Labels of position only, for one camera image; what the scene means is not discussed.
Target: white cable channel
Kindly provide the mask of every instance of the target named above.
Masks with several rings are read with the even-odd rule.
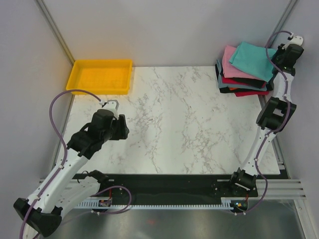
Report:
[[[108,200],[108,198],[99,199],[86,199],[82,203],[78,204],[75,209],[121,209],[126,205],[111,205],[110,207],[99,206],[100,200]],[[220,205],[132,205],[128,207],[129,209],[186,209],[186,210],[232,210],[233,207],[230,206],[230,200],[222,200]]]

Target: metal floor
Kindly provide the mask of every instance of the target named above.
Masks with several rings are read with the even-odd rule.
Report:
[[[66,220],[83,210],[73,210]],[[119,215],[83,215],[49,239],[304,239],[292,201],[264,201],[234,216],[218,210],[130,210]]]

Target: red cloth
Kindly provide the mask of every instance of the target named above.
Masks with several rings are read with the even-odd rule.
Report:
[[[269,91],[247,91],[247,92],[235,92],[235,95],[237,97],[241,96],[252,96],[252,95],[262,95],[266,96],[269,93]]]
[[[233,80],[232,78],[225,78],[222,76],[222,82],[225,84],[236,84],[236,85],[244,85],[244,86],[250,86],[249,84],[241,83],[238,81]]]

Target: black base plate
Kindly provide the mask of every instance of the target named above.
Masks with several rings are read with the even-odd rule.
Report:
[[[132,205],[207,205],[221,204],[221,197],[247,196],[238,186],[229,187],[231,175],[163,175],[163,174],[105,174],[109,181],[104,188],[122,185],[132,194]],[[85,175],[77,174],[75,179]],[[249,197],[257,197],[257,190]],[[112,190],[113,205],[125,205],[129,196],[124,190]]]

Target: teal cloth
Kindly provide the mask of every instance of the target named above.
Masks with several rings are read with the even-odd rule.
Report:
[[[271,58],[275,52],[275,49],[269,48],[269,57]],[[273,66],[267,59],[266,49],[264,47],[242,42],[237,47],[229,62],[238,70],[256,76],[263,81],[269,82],[273,77]]]

